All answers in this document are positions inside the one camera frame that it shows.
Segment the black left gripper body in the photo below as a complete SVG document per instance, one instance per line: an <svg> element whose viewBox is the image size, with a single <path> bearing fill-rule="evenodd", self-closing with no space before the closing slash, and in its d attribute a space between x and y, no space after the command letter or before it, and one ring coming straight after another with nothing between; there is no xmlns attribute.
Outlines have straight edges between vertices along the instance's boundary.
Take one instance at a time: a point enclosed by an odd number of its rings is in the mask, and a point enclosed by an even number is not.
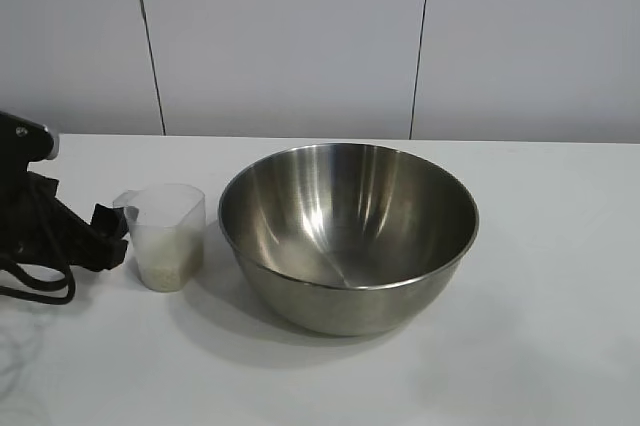
<svg viewBox="0 0 640 426"><path fill-rule="evenodd" d="M59 181L24 166L1 167L1 268L19 264L60 271L65 266L98 270L101 240L57 198Z"/></svg>

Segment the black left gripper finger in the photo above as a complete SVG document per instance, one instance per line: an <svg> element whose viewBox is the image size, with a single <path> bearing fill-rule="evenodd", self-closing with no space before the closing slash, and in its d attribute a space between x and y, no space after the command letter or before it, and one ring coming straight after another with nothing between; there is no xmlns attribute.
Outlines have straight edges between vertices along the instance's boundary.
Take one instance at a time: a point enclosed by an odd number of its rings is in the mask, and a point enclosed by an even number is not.
<svg viewBox="0 0 640 426"><path fill-rule="evenodd" d="M124 209L96 204L91 218L91 227L104 237L124 237L126 235Z"/></svg>
<svg viewBox="0 0 640 426"><path fill-rule="evenodd" d="M128 241L123 237L103 238L98 251L98 270L112 270L121 265L125 260L128 245Z"/></svg>

